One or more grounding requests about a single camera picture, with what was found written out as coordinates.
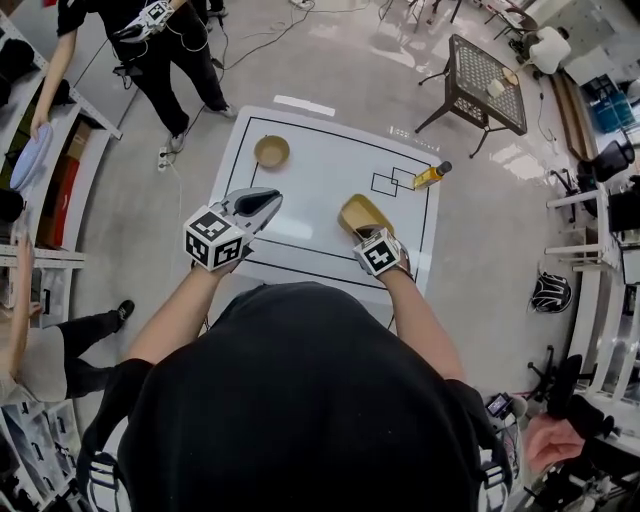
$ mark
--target fiducial marker cube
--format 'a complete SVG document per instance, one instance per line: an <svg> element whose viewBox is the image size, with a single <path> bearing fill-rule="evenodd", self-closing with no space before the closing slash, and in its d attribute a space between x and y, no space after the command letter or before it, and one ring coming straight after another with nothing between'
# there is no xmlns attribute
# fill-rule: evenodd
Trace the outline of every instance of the fiducial marker cube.
<svg viewBox="0 0 640 512"><path fill-rule="evenodd" d="M207 270L239 260L245 233L227 219L201 207L184 223L184 251Z"/></svg>
<svg viewBox="0 0 640 512"><path fill-rule="evenodd" d="M362 268L377 276L400 263L401 246L385 228L356 245L353 252Z"/></svg>

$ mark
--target floor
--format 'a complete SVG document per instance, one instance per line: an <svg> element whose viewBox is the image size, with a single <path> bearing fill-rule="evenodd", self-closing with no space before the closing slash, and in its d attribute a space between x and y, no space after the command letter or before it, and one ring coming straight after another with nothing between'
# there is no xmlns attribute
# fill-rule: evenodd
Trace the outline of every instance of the floor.
<svg viewBox="0 0 640 512"><path fill-rule="evenodd" d="M500 21L484 22L488 13L463 2L454 24L455 2L445 0L436 23L415 21L405 0L395 0L384 21L384 0L316 0L316 10L360 9L349 13L310 13L277 43L259 50L225 73L222 88L237 105L284 109L342 123L416 146L453 164L443 180L435 253L427 299L454 339L469 380L484 388L526 391L534 379L528 361L541 362L545 347L562 347L572 313L541 316L529 310L537 270L571 276L569 268L544 257L557 244L563 220L547 211L557 196L548 170L572 165L555 98L547 81L530 71L520 73L529 132L490 136L470 160L481 130L448 114L419 135L413 130L443 102L442 78L418 87L419 80L439 73L448 57L448 39L458 33L512 69L517 67L507 39L493 41ZM290 23L286 0L229 0L225 30L227 65L252 48L276 37ZM303 13L295 11L300 19ZM222 59L224 36L216 27L212 52ZM174 70L174 89L186 112L194 116L201 103L188 79ZM544 90L541 121L557 141L539 130L540 87ZM335 109L334 117L273 102L276 95L307 100ZM130 297L137 308L128 326L94 348L87 359L113 364L136 332L187 272L188 261L175 247L182 222L209 197L232 122L202 113L188 134L173 172L156 169L164 127L149 101L138 94L104 157L85 216L81 249L87 266L77 274L75 316L114 307ZM212 307L212 319L239 291L256 282L232 276ZM381 320L390 310L373 308ZM80 424L86 427L100 397L81 400Z"/></svg>

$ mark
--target metal mesh table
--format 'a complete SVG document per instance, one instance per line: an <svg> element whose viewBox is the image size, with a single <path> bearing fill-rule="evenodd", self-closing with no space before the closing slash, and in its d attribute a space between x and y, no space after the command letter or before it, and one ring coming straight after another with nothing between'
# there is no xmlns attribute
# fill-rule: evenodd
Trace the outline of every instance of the metal mesh table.
<svg viewBox="0 0 640 512"><path fill-rule="evenodd" d="M418 84L422 85L431 78L444 75L445 103L418 127L416 133L445 113L453 112L484 130L478 148L469 155L471 158L480 151L487 135L491 132L511 130L517 135L527 133L527 119L520 84L505 83L502 72L504 67L506 66L500 61L466 39L458 35L451 36L449 61L444 71L427 77ZM497 98L491 97L487 92L487 86L494 79L502 80L505 85L505 92ZM490 117L502 126L491 128Z"/></svg>

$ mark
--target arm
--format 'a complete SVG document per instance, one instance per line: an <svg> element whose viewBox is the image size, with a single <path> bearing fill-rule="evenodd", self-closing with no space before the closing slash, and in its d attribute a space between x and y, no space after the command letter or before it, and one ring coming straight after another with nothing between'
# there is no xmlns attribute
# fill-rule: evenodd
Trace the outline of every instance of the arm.
<svg viewBox="0 0 640 512"><path fill-rule="evenodd" d="M180 7L182 7L186 3L187 3L187 0L171 0L171 2L169 2L169 5L173 7L174 11L177 11L178 9L180 9Z"/></svg>
<svg viewBox="0 0 640 512"><path fill-rule="evenodd" d="M208 272L200 265L191 269L138 334L125 359L143 359L157 364L175 350L194 341L220 280L235 266L225 265L214 272Z"/></svg>
<svg viewBox="0 0 640 512"><path fill-rule="evenodd" d="M31 298L31 273L33 270L33 247L28 235L18 242L18 272L16 285L16 304L9 331L9 344L5 349L6 364L11 376L16 379L20 369L22 355L27 346L29 330L29 305Z"/></svg>
<svg viewBox="0 0 640 512"><path fill-rule="evenodd" d="M379 278L391 295L398 337L444 379L464 382L465 373L458 351L416 284L397 269L388 270Z"/></svg>
<svg viewBox="0 0 640 512"><path fill-rule="evenodd" d="M60 39L58 39L58 45L49 63L47 77L44 79L40 99L38 99L33 120L31 121L31 137L35 140L38 140L38 128L49 121L49 109L75 52L77 35L78 30L76 29L60 36Z"/></svg>

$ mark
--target white table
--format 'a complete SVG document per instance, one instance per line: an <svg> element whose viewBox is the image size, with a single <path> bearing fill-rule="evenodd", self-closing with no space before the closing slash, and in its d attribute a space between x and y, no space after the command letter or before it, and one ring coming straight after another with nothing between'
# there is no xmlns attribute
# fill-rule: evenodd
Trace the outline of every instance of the white table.
<svg viewBox="0 0 640 512"><path fill-rule="evenodd" d="M548 247L545 254L583 254L577 258L569 258L564 261L580 262L573 270L580 272L592 269L593 265L606 264L614 270L619 270L621 265L620 248L611 235L609 229L609 193L604 184L598 183L597 189L574 196L567 196L562 199L547 201L547 208L560 208L571 204L582 203L584 201L596 200L598 208L598 242L595 244L572 245L567 247ZM595 256L587 256L586 253L596 253Z"/></svg>
<svg viewBox="0 0 640 512"><path fill-rule="evenodd" d="M277 170L253 154L265 135L291 148ZM409 251L419 289L426 290L438 211L439 185L413 190L413 178L440 160L370 133L305 116L244 107L227 144L210 203L229 191L272 187L282 208L252 242L255 251L234 271L267 283L317 281L358 300L390 304L384 287L353 256L355 241L338 225L354 194L367 196L393 224Z"/></svg>

